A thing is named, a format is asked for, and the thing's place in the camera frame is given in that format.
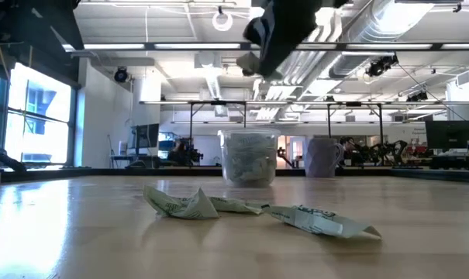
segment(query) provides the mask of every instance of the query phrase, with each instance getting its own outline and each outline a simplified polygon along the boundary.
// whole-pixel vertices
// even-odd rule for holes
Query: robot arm
[[[245,75],[282,78],[275,70],[317,27],[315,13],[323,6],[339,8],[348,0],[270,0],[264,14],[248,23],[243,36],[260,46],[260,58],[252,53],[237,61]]]

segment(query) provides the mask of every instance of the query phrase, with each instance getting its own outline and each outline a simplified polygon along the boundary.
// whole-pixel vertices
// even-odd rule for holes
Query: window
[[[70,86],[16,64],[12,70],[5,149],[22,162],[66,163]]]

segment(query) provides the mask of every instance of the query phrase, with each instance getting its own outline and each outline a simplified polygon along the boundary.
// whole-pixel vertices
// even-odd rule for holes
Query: plastic container
[[[235,186],[267,186],[275,177],[278,137],[275,129],[219,131],[222,175]]]

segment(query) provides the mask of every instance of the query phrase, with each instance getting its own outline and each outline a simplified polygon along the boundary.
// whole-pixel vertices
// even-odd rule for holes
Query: crumpled paper
[[[262,207],[264,212],[272,217],[309,233],[350,238],[365,232],[381,237],[373,226],[355,222],[333,212],[306,208],[302,205],[293,207],[264,205]]]
[[[218,212],[239,212],[259,215],[262,203],[236,198],[207,197],[201,188],[190,198],[175,198],[151,186],[145,186],[143,197],[159,215],[182,219],[218,218]]]

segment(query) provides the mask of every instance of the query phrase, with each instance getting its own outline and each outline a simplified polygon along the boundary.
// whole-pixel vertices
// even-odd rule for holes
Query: security camera
[[[127,74],[127,67],[118,67],[116,74],[113,76],[113,79],[119,83],[124,83],[129,78]]]

